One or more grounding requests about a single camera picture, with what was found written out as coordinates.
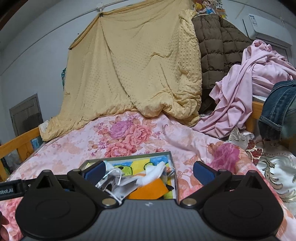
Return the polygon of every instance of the brown down jacket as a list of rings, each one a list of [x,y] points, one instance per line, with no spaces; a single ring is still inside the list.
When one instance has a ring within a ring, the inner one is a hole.
[[[209,97],[215,82],[223,79],[234,64],[242,63],[242,53],[252,41],[234,25],[217,14],[193,17],[202,66],[202,104],[199,113],[213,110]]]

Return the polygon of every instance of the metal screw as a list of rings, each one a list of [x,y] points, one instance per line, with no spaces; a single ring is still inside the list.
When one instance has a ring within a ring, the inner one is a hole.
[[[102,200],[102,204],[107,207],[114,206],[116,203],[116,200],[113,198],[105,198]]]
[[[185,198],[183,201],[183,204],[190,207],[190,206],[193,206],[197,203],[197,201],[193,198]]]

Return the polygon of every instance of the pink floral bedding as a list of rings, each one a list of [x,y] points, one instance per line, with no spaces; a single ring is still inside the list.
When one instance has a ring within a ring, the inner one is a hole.
[[[50,169],[54,174],[66,174],[89,159],[167,150],[171,151],[176,168],[179,201],[202,187],[192,172],[197,160],[235,174],[257,170],[238,146],[193,131],[164,114],[144,118],[137,112],[125,112],[98,118],[80,130],[52,140],[24,162],[10,180],[35,178],[44,169]],[[296,220],[275,195],[284,210],[284,221],[277,236],[281,240],[296,240]],[[15,209],[20,201],[21,198],[0,202],[0,210],[10,221],[7,226],[10,241],[22,237],[15,221]]]

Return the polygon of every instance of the white air conditioner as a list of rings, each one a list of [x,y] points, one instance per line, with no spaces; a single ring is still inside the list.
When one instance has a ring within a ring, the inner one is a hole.
[[[245,16],[243,21],[250,39],[265,40],[284,48],[290,48],[293,45],[289,31],[273,21],[254,14]]]

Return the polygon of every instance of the finger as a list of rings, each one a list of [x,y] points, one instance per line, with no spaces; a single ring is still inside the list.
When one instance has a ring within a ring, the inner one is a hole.
[[[0,229],[0,236],[2,239],[4,239],[5,241],[8,241],[9,240],[9,235],[8,235],[8,232],[6,230],[5,227],[1,226],[1,229]]]
[[[9,224],[9,221],[6,217],[2,216],[2,225],[8,225]]]

